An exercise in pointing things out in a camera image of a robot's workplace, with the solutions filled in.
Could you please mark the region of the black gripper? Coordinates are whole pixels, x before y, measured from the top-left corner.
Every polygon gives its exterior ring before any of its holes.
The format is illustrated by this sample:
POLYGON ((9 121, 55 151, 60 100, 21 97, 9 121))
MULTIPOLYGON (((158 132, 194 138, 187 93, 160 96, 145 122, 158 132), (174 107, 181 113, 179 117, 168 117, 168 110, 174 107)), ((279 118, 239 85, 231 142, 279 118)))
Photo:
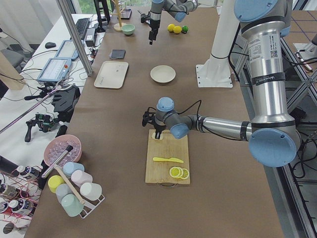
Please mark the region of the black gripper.
POLYGON ((160 14, 159 13, 141 13, 141 22, 148 23, 151 31, 149 32, 149 44, 153 45, 157 37, 160 27, 160 14))
POLYGON ((150 109, 155 110, 153 107, 148 107, 148 109, 144 112, 142 116, 142 126, 145 127, 147 124, 151 124, 155 131, 155 139, 160 139, 161 132, 166 129, 165 125, 158 124, 155 121, 156 113, 150 112, 150 109))

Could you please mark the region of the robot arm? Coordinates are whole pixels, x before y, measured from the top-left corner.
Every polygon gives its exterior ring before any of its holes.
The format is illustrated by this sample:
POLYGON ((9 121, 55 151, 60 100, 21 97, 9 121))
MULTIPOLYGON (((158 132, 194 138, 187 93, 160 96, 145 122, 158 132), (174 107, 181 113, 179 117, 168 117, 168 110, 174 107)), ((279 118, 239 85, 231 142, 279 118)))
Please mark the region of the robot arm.
POLYGON ((160 27, 162 11, 165 10, 176 21, 181 22, 189 12, 195 11, 199 6, 197 0, 153 0, 148 14, 141 14, 141 23, 148 24, 151 28, 149 32, 149 44, 156 40, 160 27))
POLYGON ((158 100, 153 112, 145 111, 142 125, 164 130, 177 138, 189 131, 211 133, 248 142, 253 158, 267 167, 283 167, 297 156, 302 144, 286 101, 281 41, 290 31, 290 0, 226 0, 215 32, 210 58, 196 66, 199 87, 230 86, 230 55, 237 37, 247 50, 250 82, 242 89, 250 121, 185 115, 169 97, 158 100))

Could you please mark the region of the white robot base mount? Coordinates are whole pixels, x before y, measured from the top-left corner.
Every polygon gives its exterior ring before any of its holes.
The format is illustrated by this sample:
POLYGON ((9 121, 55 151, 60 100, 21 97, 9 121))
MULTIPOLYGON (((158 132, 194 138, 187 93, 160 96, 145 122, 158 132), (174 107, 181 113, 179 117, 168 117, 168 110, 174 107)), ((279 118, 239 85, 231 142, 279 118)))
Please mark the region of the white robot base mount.
POLYGON ((239 32, 240 21, 234 13, 234 0, 225 0, 222 5, 210 58, 196 65, 196 76, 200 88, 232 88, 229 65, 231 47, 239 32))

